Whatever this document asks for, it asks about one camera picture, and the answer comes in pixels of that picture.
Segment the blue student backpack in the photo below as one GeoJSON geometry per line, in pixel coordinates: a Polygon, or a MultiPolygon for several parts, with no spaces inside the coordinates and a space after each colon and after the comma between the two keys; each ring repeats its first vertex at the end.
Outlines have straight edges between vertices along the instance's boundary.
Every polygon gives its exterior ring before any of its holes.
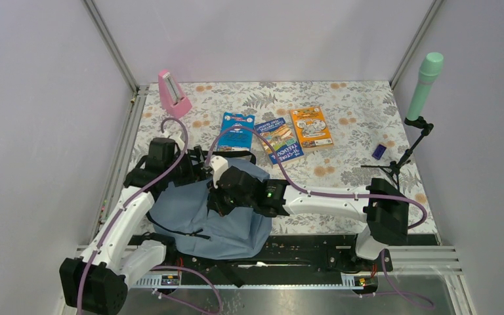
{"type": "Polygon", "coordinates": [[[207,180],[184,186],[168,185],[146,218],[157,234],[173,238],[178,252],[217,265],[236,287],[244,281],[228,260],[258,254],[272,230],[272,220],[249,207],[237,207],[227,215],[207,208],[207,180]]]}

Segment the orange book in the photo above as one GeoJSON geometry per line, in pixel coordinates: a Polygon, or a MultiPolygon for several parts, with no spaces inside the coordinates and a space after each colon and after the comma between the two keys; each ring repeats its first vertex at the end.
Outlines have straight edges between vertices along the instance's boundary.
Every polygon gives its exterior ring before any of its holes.
{"type": "Polygon", "coordinates": [[[333,138],[320,106],[295,108],[289,111],[297,140],[304,152],[330,148],[333,138]]]}

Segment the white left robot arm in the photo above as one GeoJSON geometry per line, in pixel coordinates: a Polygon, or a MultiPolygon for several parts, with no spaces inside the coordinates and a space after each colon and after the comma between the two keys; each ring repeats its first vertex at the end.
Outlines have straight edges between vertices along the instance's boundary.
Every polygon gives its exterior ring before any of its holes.
{"type": "Polygon", "coordinates": [[[118,314],[128,290],[153,265],[168,270],[177,263],[175,249],[145,240],[125,254],[136,227],[169,184],[188,184],[196,175],[188,142],[154,138],[123,182],[119,199],[105,225],[77,258],[59,268],[65,303],[81,314],[118,314]]]}

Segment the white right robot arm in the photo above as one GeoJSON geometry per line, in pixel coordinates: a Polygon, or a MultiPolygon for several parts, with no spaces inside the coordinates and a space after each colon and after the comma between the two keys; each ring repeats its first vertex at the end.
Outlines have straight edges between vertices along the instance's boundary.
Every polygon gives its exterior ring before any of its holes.
{"type": "Polygon", "coordinates": [[[260,180],[236,167],[213,177],[207,207],[220,216],[238,207],[264,217],[321,214],[366,224],[350,252],[353,267],[367,270],[388,246],[408,242],[409,205],[406,197],[382,178],[357,188],[296,188],[286,179],[260,180]]]}

